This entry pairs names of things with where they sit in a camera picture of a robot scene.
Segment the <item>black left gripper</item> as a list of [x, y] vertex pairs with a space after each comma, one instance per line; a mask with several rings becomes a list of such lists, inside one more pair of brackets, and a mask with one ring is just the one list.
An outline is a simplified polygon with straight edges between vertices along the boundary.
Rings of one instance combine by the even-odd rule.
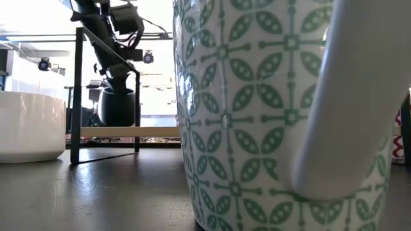
[[96, 38], [95, 54], [101, 69], [98, 70], [95, 64], [95, 73], [111, 78], [107, 82], [114, 93], [125, 93], [127, 91], [126, 81], [131, 69], [123, 61], [142, 61], [143, 50], [123, 46], [108, 34], [97, 34]]

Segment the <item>dark mug with teal inside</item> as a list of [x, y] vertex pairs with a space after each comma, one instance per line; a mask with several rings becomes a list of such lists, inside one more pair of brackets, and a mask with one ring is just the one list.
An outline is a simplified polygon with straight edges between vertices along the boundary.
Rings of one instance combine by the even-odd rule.
[[98, 117], [105, 126], [127, 127], [135, 122], [134, 91], [114, 92], [104, 88], [98, 101]]

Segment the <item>pale pink mug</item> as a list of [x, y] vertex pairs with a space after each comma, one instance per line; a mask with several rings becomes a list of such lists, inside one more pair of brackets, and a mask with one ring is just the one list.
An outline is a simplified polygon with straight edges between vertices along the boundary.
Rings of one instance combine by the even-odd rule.
[[66, 150], [66, 103], [0, 91], [0, 164], [55, 160]]

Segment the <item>green patterned white mug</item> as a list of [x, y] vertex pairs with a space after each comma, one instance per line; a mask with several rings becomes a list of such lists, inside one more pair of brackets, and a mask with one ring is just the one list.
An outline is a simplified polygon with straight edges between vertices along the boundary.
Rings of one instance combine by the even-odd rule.
[[379, 231], [411, 0], [172, 0], [186, 179], [205, 231]]

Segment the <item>dark navy blue mug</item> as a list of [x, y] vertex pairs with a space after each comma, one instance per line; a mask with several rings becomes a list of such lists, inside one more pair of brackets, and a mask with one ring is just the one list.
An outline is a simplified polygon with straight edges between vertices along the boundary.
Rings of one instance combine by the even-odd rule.
[[401, 108], [401, 135], [403, 139], [404, 160], [406, 166], [411, 166], [411, 95], [408, 92]]

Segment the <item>long ceiling light strip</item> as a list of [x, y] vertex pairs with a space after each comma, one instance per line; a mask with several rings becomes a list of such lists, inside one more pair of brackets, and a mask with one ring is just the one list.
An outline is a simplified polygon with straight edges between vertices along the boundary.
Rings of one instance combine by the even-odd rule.
[[[141, 40], [171, 40], [172, 32], [165, 33], [145, 33]], [[45, 43], [45, 42], [74, 42], [75, 34], [48, 34], [48, 35], [12, 35], [0, 34], [1, 42], [21, 42], [21, 43]]]

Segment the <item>black table mat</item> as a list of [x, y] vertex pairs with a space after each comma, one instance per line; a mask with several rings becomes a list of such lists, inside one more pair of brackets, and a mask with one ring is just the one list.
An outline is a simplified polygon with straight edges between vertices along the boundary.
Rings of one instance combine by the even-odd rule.
[[319, 202], [287, 188], [273, 156], [105, 153], [0, 164], [0, 231], [411, 231], [411, 168], [382, 155], [359, 190]]

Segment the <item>wooden rack with black frame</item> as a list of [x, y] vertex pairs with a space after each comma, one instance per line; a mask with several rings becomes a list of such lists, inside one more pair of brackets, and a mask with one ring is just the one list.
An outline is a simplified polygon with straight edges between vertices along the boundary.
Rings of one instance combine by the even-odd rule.
[[140, 106], [140, 73], [127, 61], [123, 61], [136, 74], [135, 86], [135, 125], [131, 127], [82, 127], [82, 64], [83, 64], [83, 36], [86, 35], [95, 43], [95, 34], [87, 28], [78, 27], [75, 39], [74, 58], [74, 85], [73, 85], [73, 108], [71, 117], [71, 145], [70, 161], [72, 165], [85, 164], [80, 160], [80, 138], [81, 137], [133, 137], [134, 152], [139, 152], [141, 137], [178, 137], [177, 127], [141, 127]]

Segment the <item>black metal table frame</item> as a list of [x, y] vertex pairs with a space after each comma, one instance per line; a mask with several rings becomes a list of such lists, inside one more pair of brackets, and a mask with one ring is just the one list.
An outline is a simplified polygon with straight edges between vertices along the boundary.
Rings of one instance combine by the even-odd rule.
[[[180, 149], [179, 142], [142, 142], [139, 144], [140, 148], [152, 148], [152, 149], [168, 149], [177, 148]], [[134, 143], [121, 143], [121, 142], [83, 142], [80, 143], [80, 148], [134, 148]]]

